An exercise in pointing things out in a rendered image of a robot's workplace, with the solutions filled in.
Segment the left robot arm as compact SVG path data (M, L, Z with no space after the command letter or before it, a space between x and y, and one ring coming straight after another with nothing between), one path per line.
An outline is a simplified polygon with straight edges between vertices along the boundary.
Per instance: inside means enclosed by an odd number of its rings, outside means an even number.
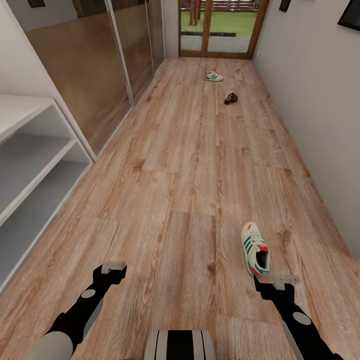
M120 284L126 271L126 262L105 260L93 272L93 284L81 293L67 313L55 319L50 330L20 360L71 360L77 345L83 342L100 315L104 295L112 284Z

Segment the robot trunk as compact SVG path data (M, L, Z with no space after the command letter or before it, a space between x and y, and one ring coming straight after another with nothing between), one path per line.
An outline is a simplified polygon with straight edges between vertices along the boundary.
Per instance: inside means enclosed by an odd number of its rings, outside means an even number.
M144 360L216 360L208 330L153 330Z

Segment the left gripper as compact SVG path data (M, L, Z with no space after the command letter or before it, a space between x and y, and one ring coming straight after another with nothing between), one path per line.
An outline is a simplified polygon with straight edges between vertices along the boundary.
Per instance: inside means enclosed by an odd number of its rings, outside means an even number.
M107 290L110 288L110 286L113 285L119 285L122 279L125 278L127 271L127 265L123 269L111 269L111 272L108 274L102 274L101 268L97 268L93 272L93 284L96 283L98 280L102 280L106 282L107 284Z

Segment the gym shoe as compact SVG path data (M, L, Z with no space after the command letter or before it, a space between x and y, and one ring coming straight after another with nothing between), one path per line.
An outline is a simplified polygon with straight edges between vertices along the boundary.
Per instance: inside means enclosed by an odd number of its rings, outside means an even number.
M270 250L258 226L252 221L247 222L241 230L240 240L250 275L257 279L266 276L270 271Z
M213 81L213 82L220 82L223 79L224 79L224 77L217 74L214 69L211 72L206 71L205 80L209 80L209 81Z

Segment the sandal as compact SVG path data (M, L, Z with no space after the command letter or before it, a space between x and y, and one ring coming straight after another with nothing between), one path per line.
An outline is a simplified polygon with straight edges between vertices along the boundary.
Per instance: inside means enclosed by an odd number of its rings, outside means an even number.
M228 98L224 100L224 104L228 105L230 102L236 103L238 100L238 96L236 94L231 94Z

